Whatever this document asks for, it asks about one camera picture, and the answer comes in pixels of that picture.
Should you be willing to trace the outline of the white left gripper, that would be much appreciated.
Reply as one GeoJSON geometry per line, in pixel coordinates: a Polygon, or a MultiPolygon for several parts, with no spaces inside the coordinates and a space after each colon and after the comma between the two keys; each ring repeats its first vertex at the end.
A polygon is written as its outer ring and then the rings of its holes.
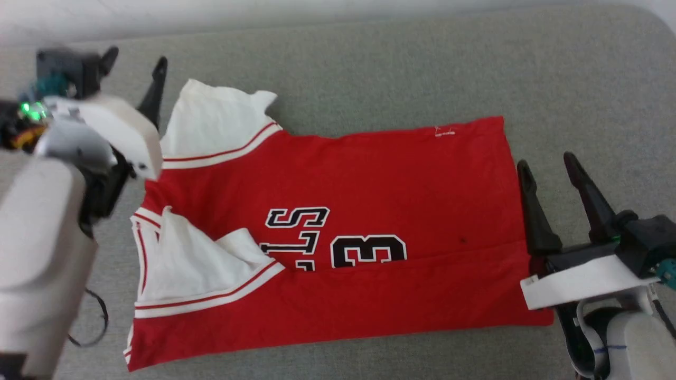
{"type": "MultiPolygon", "coordinates": [[[[100,57],[102,77],[110,74],[119,52],[111,46],[100,57]]],[[[163,160],[158,131],[166,77],[167,58],[162,56],[137,110],[109,94],[87,100],[46,97],[51,120],[44,132],[44,156],[97,174],[126,162],[142,178],[159,178],[163,160]]]]}

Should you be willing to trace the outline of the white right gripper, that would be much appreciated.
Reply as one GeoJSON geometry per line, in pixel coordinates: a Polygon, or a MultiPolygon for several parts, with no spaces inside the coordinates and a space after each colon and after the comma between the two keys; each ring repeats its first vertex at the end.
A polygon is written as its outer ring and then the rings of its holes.
{"type": "MultiPolygon", "coordinates": [[[[589,240],[602,244],[619,233],[613,226],[615,212],[601,190],[571,151],[564,153],[568,178],[579,192],[589,221],[589,240]]],[[[526,160],[517,163],[527,251],[532,257],[548,257],[562,250],[562,241],[551,230],[538,199],[538,184],[526,160]]],[[[617,243],[584,247],[576,252],[556,255],[556,259],[588,258],[585,263],[539,278],[533,275],[520,282],[529,310],[565,305],[573,301],[598,301],[621,293],[645,289],[659,278],[640,279],[615,254],[617,243]]]]}

